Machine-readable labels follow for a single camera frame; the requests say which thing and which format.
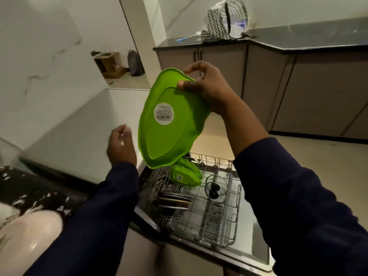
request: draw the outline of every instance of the barcode sticker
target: barcode sticker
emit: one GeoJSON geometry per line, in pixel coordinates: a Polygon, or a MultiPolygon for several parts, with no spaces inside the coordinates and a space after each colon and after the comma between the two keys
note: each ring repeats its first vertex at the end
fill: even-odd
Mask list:
{"type": "Polygon", "coordinates": [[[168,103],[159,103],[154,108],[154,118],[161,125],[169,125],[174,120],[174,110],[168,103]]]}

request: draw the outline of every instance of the wire rack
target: wire rack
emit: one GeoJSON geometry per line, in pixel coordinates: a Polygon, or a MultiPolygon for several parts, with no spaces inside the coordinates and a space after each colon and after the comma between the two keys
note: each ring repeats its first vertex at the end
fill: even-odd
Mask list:
{"type": "Polygon", "coordinates": [[[241,183],[232,161],[190,153],[185,157],[193,162],[203,175],[201,185],[185,187],[169,179],[170,167],[150,170],[140,183],[140,207],[162,229],[176,236],[208,246],[226,247],[235,242],[241,183]],[[215,175],[222,177],[228,189],[225,201],[216,204],[205,194],[206,179],[215,175]],[[192,203],[188,210],[163,209],[152,202],[159,191],[190,195],[192,203]]]}

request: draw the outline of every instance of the left hand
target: left hand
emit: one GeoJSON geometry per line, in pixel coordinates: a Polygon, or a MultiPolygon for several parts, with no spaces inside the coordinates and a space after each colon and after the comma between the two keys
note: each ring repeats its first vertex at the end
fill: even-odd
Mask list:
{"type": "Polygon", "coordinates": [[[137,166],[137,156],[133,145],[132,131],[126,125],[120,125],[111,131],[106,150],[111,166],[120,162],[130,162],[137,166]]]}

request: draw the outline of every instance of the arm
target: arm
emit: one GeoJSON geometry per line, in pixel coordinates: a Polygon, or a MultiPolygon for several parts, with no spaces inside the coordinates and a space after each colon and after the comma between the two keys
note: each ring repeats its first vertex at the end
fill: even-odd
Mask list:
{"type": "Polygon", "coordinates": [[[198,92],[222,116],[245,199],[276,260],[275,273],[367,275],[368,233],[351,210],[269,137],[217,68],[200,61],[184,72],[198,69],[204,79],[178,87],[198,92]]]}
{"type": "Polygon", "coordinates": [[[130,129],[120,136],[124,129],[125,125],[119,126],[110,136],[107,153],[113,168],[106,180],[25,276],[116,274],[138,203],[136,154],[130,129]]]}

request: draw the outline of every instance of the dark blue sweatshirt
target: dark blue sweatshirt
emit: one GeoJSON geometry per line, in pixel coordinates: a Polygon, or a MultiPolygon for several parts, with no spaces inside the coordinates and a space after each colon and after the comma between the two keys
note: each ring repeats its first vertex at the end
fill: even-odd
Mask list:
{"type": "MultiPolygon", "coordinates": [[[[368,275],[366,230],[275,138],[251,144],[234,166],[277,275],[368,275]]],[[[115,275],[137,203],[136,168],[120,163],[25,275],[115,275]]]]}

